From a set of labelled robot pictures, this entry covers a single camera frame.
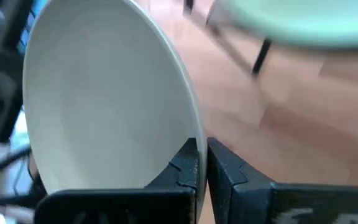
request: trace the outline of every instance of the wooden floor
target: wooden floor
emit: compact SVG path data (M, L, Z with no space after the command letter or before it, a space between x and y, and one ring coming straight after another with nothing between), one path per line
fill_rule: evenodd
M358 185L358 53L327 55L273 45L255 82L179 0L138 0L166 32L193 80L206 132L279 182ZM196 7L206 15L211 0ZM230 31L254 61L261 40ZM201 223L214 223L211 202Z

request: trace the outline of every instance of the ceramic plate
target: ceramic plate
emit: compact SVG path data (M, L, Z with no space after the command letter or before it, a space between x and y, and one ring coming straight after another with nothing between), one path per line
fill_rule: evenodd
M188 138L206 138L189 76L131 1L53 0L30 33L24 105L48 193L146 186Z

